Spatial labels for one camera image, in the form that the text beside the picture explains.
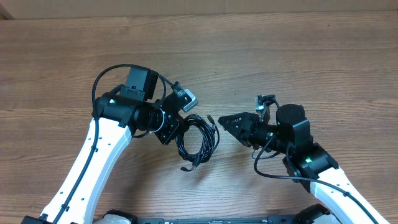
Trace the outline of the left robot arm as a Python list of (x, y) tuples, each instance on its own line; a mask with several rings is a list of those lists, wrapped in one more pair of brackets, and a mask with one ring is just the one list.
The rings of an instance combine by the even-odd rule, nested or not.
[(197, 105), (194, 94), (179, 82), (171, 84), (171, 94), (150, 102), (157, 80), (163, 85), (170, 82), (149, 68), (134, 64), (128, 68), (125, 84), (92, 97), (93, 119), (65, 181), (40, 216), (25, 216), (23, 223), (92, 223), (109, 175), (135, 132), (154, 133), (168, 144), (182, 126), (179, 111)]

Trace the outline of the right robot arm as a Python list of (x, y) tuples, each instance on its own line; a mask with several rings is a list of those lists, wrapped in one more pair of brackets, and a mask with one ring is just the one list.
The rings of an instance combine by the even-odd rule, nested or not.
[(218, 122), (246, 147), (261, 153), (282, 154), (287, 175), (266, 174), (259, 170), (261, 156), (255, 158), (254, 170), (270, 179), (300, 183), (319, 203), (294, 218), (294, 223), (387, 223), (387, 220), (359, 193), (339, 163), (314, 142), (310, 122), (301, 105), (278, 105), (276, 124), (269, 124), (269, 107), (265, 101), (256, 113), (222, 116)]

